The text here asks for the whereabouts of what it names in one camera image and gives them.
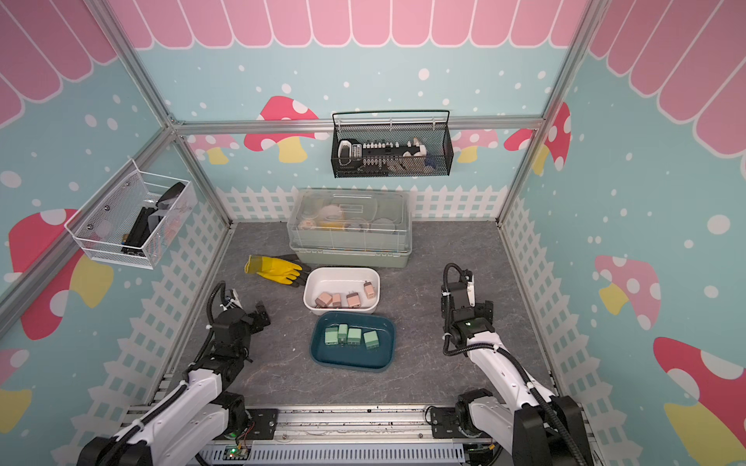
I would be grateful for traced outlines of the green plug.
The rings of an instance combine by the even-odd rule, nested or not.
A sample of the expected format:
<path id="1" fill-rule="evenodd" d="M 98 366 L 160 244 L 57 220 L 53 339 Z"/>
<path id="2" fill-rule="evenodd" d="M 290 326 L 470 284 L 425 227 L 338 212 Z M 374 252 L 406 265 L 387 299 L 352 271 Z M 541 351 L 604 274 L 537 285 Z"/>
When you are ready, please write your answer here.
<path id="1" fill-rule="evenodd" d="M 378 349 L 378 347 L 380 347 L 381 345 L 378 332 L 375 330 L 364 332 L 363 343 L 369 351 Z"/>
<path id="2" fill-rule="evenodd" d="M 337 328 L 337 338 L 340 344 L 345 344 L 348 339 L 349 326 L 347 324 L 339 324 Z"/>
<path id="3" fill-rule="evenodd" d="M 363 341 L 363 331 L 360 328 L 350 327 L 348 332 L 347 344 L 359 346 Z"/>
<path id="4" fill-rule="evenodd" d="M 339 344 L 338 326 L 330 326 L 324 330 L 324 343 L 327 346 L 336 346 Z"/>

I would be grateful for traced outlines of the white rectangular tray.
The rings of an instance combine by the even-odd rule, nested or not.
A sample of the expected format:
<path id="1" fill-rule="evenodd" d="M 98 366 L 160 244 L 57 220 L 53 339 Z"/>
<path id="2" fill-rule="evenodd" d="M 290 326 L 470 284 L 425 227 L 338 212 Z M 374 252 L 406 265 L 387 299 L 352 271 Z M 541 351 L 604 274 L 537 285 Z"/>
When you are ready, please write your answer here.
<path id="1" fill-rule="evenodd" d="M 368 299 L 364 293 L 363 283 L 366 281 L 373 283 L 377 289 L 377 296 L 374 299 Z M 315 299 L 322 292 L 328 292 L 331 295 L 340 293 L 343 306 L 340 309 L 334 309 L 332 306 L 325 309 L 317 308 Z M 346 296 L 352 292 L 359 293 L 361 297 L 361 308 L 359 309 L 348 309 L 346 307 Z M 375 270 L 361 267 L 320 267 L 308 277 L 303 294 L 303 303 L 316 316 L 322 316 L 322 314 L 330 311 L 370 315 L 376 311 L 380 297 L 381 279 Z"/>

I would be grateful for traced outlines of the teal rectangular tray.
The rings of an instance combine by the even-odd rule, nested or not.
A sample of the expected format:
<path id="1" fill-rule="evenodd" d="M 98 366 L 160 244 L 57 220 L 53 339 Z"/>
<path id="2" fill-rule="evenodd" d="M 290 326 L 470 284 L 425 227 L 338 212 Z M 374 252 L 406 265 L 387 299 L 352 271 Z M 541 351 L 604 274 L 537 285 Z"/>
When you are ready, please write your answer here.
<path id="1" fill-rule="evenodd" d="M 396 328 L 382 316 L 328 312 L 317 321 L 312 359 L 327 367 L 383 372 L 394 361 Z"/>

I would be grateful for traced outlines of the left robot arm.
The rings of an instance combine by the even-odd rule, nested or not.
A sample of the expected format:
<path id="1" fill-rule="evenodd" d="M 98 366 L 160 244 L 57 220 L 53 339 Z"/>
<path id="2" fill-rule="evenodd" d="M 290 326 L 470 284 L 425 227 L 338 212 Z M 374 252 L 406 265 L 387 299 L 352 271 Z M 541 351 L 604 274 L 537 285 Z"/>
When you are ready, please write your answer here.
<path id="1" fill-rule="evenodd" d="M 145 415 L 81 450 L 79 465 L 204 465 L 201 450 L 217 438 L 244 447 L 258 422 L 245 397 L 228 390 L 251 360 L 252 337 L 270 326 L 263 302 L 246 311 L 237 292 L 219 282 L 206 305 L 208 335 L 178 386 Z"/>

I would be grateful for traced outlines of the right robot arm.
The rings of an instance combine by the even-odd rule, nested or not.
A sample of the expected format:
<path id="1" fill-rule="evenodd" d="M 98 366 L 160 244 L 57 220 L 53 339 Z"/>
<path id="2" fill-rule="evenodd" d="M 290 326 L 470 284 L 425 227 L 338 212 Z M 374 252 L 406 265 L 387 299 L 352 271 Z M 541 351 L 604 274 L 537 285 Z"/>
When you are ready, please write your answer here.
<path id="1" fill-rule="evenodd" d="M 515 465 L 592 465 L 582 409 L 532 376 L 508 351 L 493 326 L 493 302 L 476 301 L 474 275 L 453 262 L 441 285 L 443 355 L 465 356 L 497 394 L 472 390 L 455 408 L 465 436 L 486 434 Z"/>

